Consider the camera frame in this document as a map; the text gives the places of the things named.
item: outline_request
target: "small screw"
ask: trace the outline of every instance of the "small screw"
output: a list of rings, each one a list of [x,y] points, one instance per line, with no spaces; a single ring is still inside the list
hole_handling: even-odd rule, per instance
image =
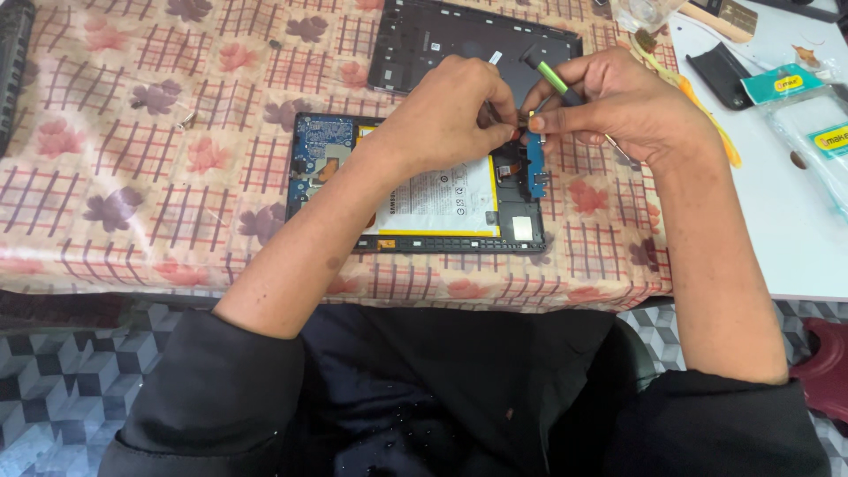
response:
[[[186,125],[189,123],[189,121],[192,120],[192,118],[194,116],[195,116],[194,113],[191,113],[190,115],[186,116],[186,119],[182,120],[181,123],[176,124],[176,128],[179,129],[180,131],[185,131]]]

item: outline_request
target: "floral tablecloth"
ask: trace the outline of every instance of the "floral tablecloth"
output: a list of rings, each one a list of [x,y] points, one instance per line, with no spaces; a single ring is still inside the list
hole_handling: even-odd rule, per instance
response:
[[[294,114],[402,101],[365,84],[382,3],[37,0],[0,162],[0,287],[226,290],[283,219]],[[592,0],[461,4],[576,31],[586,53],[629,41]],[[547,159],[543,255],[352,255],[326,300],[536,312],[667,294],[650,172],[620,162],[580,143]]]

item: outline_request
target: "forearm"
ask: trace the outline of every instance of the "forearm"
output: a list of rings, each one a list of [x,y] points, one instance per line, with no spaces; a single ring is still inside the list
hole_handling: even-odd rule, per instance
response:
[[[293,338],[336,277],[366,223],[402,180],[363,143],[251,261],[214,309],[240,328]]]
[[[656,177],[683,358],[703,373],[782,383],[780,329],[720,148],[710,143]]]

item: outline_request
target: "disassembled tablet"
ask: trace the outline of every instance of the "disassembled tablet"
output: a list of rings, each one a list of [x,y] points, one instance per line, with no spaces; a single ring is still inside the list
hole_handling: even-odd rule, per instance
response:
[[[286,220],[321,190],[356,144],[382,121],[296,115]],[[541,252],[546,244],[539,198],[550,179],[543,166],[538,135],[531,135],[527,147],[511,141],[449,171],[412,177],[380,204],[354,250]]]
[[[583,55],[583,41],[570,31],[450,3],[386,0],[368,84],[409,93],[444,57],[458,54],[497,65],[518,107],[539,79],[518,60],[534,43],[551,66]]]

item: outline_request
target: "black sleeve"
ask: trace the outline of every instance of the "black sleeve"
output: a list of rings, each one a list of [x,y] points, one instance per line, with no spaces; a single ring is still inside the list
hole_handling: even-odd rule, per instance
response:
[[[608,475],[829,475],[801,383],[668,371],[625,408]]]
[[[186,311],[99,475],[273,475],[303,373],[300,338]]]

